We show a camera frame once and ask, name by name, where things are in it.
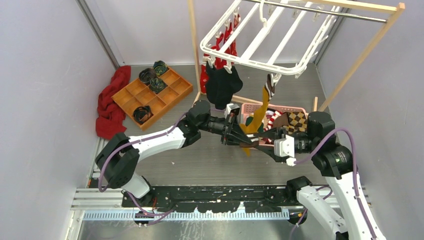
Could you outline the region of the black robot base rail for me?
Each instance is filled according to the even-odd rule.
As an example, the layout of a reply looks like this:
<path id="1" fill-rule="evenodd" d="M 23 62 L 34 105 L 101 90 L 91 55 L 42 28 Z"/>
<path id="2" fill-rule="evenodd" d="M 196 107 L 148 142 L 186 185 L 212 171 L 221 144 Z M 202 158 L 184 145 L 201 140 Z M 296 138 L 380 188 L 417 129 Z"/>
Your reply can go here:
<path id="1" fill-rule="evenodd" d="M 157 214 L 234 213 L 240 208 L 246 213 L 277 213 L 299 205 L 285 185 L 153 186 L 141 199 L 132 200 L 128 193 L 122 198 L 124 208 L 153 208 Z"/>

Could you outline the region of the black sock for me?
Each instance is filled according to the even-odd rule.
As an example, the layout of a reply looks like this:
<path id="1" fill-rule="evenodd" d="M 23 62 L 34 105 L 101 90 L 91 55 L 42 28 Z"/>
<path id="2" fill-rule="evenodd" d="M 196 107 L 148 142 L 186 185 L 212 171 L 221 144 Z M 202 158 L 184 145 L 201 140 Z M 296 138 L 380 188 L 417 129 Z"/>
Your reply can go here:
<path id="1" fill-rule="evenodd" d="M 208 81 L 205 84 L 206 97 L 216 109 L 223 110 L 231 102 L 233 92 L 229 83 L 231 76 L 224 68 L 216 69 L 209 63 L 205 67 Z"/>

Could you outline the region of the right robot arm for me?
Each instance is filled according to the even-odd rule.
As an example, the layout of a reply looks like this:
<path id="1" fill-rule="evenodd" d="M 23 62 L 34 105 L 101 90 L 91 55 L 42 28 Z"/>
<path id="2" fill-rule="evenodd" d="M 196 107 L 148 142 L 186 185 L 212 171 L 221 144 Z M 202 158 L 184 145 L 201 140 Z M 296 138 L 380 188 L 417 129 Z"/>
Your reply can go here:
<path id="1" fill-rule="evenodd" d="M 338 214 L 305 177 L 287 181 L 285 198 L 291 205 L 303 205 L 313 215 L 332 240 L 384 240 L 385 236 L 373 218 L 358 173 L 355 144 L 350 148 L 337 142 L 337 128 L 330 114 L 314 111 L 308 114 L 306 130 L 288 134 L 274 128 L 249 137 L 273 140 L 273 146 L 259 144 L 256 149 L 275 161 L 296 166 L 312 161 L 334 193 L 342 214 Z"/>

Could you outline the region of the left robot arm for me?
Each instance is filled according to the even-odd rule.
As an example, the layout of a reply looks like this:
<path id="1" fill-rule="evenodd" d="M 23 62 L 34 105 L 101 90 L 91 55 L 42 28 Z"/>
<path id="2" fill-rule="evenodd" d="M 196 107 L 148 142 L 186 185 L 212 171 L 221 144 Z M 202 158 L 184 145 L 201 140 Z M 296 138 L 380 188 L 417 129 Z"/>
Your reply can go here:
<path id="1" fill-rule="evenodd" d="M 95 159 L 100 170 L 98 189 L 122 189 L 134 197 L 141 207 L 153 202 L 152 187 L 136 173 L 138 163 L 153 155 L 194 144 L 201 131 L 217 134 L 221 143 L 230 146 L 250 147 L 254 143 L 251 133 L 244 133 L 238 123 L 240 107 L 228 104 L 224 117 L 211 115 L 208 101 L 198 100 L 174 125 L 150 134 L 126 136 L 115 134 Z"/>

